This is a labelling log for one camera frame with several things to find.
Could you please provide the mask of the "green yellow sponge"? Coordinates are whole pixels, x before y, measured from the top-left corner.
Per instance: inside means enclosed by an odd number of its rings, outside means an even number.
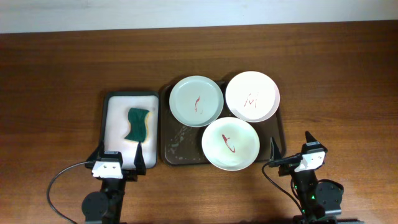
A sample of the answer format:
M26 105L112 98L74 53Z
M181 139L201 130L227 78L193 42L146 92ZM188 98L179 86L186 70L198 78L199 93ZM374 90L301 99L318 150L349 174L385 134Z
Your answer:
M130 108L127 120L130 124L129 132L124 137L126 140L144 142L147 137L147 116L149 110Z

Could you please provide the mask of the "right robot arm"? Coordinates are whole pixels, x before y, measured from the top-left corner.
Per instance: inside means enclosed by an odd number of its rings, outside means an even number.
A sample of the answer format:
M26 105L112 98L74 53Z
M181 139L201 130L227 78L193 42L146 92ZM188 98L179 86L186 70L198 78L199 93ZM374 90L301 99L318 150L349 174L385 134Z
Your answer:
M272 185L289 196L301 214L293 217L294 223L337 223L344 187L329 179L317 179L315 171L324 165L328 149L305 132L306 143L300 153L283 158L274 138L271 138L271 158L264 167L278 167L278 175L291 176L288 193L270 177Z

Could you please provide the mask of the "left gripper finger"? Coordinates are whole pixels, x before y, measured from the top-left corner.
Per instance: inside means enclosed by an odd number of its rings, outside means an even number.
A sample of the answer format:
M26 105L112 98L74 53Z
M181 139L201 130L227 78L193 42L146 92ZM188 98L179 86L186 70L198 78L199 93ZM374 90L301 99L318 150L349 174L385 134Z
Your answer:
M136 174L146 174L146 164L145 164L144 156L142 153L141 142L139 142L137 145L136 155L134 158L134 166L135 166Z
M101 141L93 152L93 161L100 161L104 154L104 141Z

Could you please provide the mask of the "pale green plate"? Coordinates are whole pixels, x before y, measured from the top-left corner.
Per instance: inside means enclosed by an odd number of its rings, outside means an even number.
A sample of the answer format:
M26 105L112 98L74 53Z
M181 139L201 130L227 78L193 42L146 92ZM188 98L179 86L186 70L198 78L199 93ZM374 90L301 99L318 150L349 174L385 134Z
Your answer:
M172 88L169 106L180 123L198 128L215 121L223 110L224 97L219 85L203 76L190 76Z

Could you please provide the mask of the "white front plate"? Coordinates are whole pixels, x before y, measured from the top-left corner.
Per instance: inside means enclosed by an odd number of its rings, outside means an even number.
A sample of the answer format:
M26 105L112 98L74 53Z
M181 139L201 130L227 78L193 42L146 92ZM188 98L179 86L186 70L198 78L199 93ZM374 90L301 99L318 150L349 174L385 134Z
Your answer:
M238 171L256 160L260 140L249 123L225 117L217 119L205 129L201 147L207 160L217 168Z

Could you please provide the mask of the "pinkish white plate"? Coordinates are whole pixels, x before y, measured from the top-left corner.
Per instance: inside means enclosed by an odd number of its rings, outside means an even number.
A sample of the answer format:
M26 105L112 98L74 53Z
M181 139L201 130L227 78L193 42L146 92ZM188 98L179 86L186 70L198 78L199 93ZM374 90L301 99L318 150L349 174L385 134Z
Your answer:
M279 88L275 81L255 71L242 72L233 77L224 96L230 112L250 123L271 118L280 105Z

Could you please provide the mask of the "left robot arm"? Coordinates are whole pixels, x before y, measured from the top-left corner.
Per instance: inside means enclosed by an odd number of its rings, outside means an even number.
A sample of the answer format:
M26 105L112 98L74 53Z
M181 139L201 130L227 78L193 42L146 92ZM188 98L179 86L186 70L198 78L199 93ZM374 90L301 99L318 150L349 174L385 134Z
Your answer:
M101 189L88 194L81 205L85 223L119 223L127 182L136 182L140 175L146 175L142 146L136 147L133 169L123 169L122 153L105 151L104 142L87 158L88 169L96 179L102 181Z

